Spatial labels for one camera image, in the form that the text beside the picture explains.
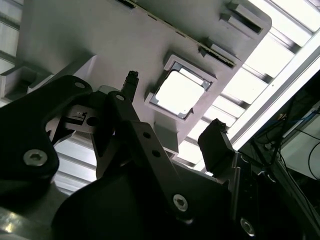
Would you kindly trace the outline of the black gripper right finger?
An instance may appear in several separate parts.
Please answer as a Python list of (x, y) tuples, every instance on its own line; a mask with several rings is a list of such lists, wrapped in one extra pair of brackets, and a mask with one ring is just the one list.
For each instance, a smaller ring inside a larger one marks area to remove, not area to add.
[(212, 177), (175, 163), (174, 235), (180, 240), (260, 239), (258, 183), (252, 165), (231, 145), (224, 123), (213, 120), (197, 140)]

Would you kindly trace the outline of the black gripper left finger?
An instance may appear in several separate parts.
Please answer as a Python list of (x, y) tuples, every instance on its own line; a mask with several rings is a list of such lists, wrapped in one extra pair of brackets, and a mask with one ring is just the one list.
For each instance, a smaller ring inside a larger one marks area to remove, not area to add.
[(189, 201), (182, 180), (155, 132), (141, 122), (132, 102), (138, 86), (136, 71), (130, 71), (121, 91), (93, 92), (84, 80), (62, 76), (0, 109), (0, 199), (7, 204), (40, 198), (58, 170), (55, 144), (73, 131), (88, 130), (98, 157), (115, 140), (120, 149), (110, 159), (108, 170), (122, 173), (115, 163), (130, 161), (133, 195), (121, 197), (107, 183), (95, 181), (69, 200), (68, 207), (96, 207), (133, 202), (151, 211), (177, 216), (189, 214)]

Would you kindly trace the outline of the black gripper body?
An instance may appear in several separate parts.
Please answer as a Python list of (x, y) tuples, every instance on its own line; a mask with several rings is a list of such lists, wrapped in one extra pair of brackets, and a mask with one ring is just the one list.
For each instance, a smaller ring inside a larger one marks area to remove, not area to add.
[(203, 173), (175, 164), (192, 212), (186, 224), (164, 202), (133, 164), (78, 190), (52, 221), (56, 240), (226, 240), (233, 235), (231, 195)]

